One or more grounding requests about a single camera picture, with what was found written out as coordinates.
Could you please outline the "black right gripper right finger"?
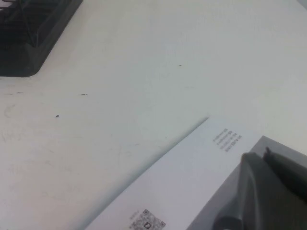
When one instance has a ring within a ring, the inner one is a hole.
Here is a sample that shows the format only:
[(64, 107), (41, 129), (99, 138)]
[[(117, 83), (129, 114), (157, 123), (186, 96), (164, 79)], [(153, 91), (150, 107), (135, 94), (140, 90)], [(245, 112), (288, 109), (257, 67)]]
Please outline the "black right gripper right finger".
[(266, 147), (263, 160), (283, 185), (296, 196), (307, 196), (307, 169)]

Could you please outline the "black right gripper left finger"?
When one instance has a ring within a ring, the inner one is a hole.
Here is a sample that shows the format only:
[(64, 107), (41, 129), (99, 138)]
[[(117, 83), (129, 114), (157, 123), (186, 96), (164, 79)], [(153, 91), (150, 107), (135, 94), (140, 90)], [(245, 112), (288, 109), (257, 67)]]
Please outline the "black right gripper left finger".
[(256, 153), (243, 154), (235, 197), (222, 208), (215, 230), (305, 230), (307, 196), (289, 191)]

